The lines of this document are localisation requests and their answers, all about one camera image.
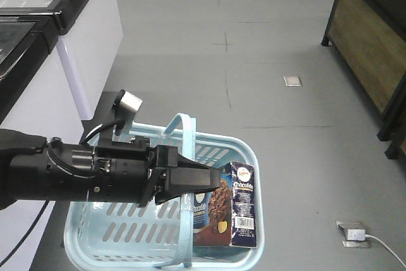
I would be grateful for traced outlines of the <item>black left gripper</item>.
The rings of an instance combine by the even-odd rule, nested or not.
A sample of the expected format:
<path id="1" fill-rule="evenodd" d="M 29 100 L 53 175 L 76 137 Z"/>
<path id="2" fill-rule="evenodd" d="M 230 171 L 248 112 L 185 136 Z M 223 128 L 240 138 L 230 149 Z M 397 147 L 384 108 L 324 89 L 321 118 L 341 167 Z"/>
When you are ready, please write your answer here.
<path id="1" fill-rule="evenodd" d="M 177 147 L 151 147 L 143 136 L 127 143 L 99 137 L 93 168 L 92 201 L 145 207 L 151 200 L 163 204 L 183 194 L 212 192 L 221 184 L 221 169 L 190 160 Z"/>

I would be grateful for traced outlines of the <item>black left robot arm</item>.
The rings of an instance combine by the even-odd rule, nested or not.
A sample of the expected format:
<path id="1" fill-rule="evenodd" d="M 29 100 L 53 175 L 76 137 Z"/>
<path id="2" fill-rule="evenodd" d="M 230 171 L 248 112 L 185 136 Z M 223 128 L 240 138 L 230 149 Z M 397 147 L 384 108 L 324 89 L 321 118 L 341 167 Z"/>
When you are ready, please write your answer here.
<path id="1" fill-rule="evenodd" d="M 189 160 L 177 147 L 101 137 L 95 146 L 1 130 L 1 207 L 19 200 L 163 204 L 216 190 L 219 169 Z"/>

